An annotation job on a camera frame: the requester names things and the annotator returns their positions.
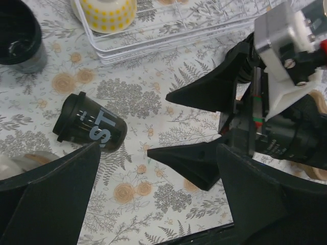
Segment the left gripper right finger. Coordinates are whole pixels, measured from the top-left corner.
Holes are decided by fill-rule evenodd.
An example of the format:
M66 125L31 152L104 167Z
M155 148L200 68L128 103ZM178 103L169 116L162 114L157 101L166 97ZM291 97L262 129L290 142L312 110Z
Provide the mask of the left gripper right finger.
M217 163L240 244L326 244L326 185L220 144Z

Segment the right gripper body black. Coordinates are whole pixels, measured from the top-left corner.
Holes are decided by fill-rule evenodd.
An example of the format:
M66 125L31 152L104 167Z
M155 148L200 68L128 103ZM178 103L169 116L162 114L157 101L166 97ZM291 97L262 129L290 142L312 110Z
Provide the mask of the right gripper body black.
M228 62L225 71L231 75L232 94L227 111L221 113L219 133L229 136L226 144L231 148L252 156L269 111L268 74L254 48L254 33L231 48L224 62Z

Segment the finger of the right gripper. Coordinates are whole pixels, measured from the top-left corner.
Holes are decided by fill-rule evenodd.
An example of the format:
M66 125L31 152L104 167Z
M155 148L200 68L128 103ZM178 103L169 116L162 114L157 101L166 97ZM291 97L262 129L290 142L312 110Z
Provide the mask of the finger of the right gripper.
M249 44L240 42L218 67L187 86L168 93L166 100L210 112L232 112L237 79L248 54Z
M217 146L228 144L221 136L210 142L155 148L147 156L170 167L198 188L209 191L220 179Z

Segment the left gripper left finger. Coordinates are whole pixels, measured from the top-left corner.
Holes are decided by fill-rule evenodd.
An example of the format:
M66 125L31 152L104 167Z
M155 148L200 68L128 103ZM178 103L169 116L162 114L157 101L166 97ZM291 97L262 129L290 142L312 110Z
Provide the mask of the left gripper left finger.
M1 244L77 244L97 175L97 143L1 181Z

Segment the black takeout coffee cup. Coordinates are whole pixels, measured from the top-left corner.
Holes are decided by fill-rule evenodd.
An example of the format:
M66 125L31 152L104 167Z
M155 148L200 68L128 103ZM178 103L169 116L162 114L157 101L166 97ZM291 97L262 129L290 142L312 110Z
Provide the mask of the black takeout coffee cup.
M78 144L97 142L108 153L117 151L127 134L125 121L86 96L77 106L68 139Z

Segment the black cup lid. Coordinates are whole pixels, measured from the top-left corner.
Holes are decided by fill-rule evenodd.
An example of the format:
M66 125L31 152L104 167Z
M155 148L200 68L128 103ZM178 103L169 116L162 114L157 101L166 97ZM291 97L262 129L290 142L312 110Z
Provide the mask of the black cup lid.
M85 92L80 92L78 95L72 93L64 101L59 118L53 128L53 133L58 136L58 142L62 142L65 139L66 132L73 124L76 114L85 97Z

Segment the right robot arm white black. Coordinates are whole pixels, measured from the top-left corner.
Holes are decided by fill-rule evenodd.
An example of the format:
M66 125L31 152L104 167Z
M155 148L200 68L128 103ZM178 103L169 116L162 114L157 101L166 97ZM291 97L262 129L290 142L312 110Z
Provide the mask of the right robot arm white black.
M243 155L255 153L325 169L326 113L306 93L279 114L269 117L271 79L254 47L254 34L231 48L224 61L195 82L167 94L166 99L209 112L219 112L219 138L210 142L148 150L159 161L202 190L220 179L217 146Z

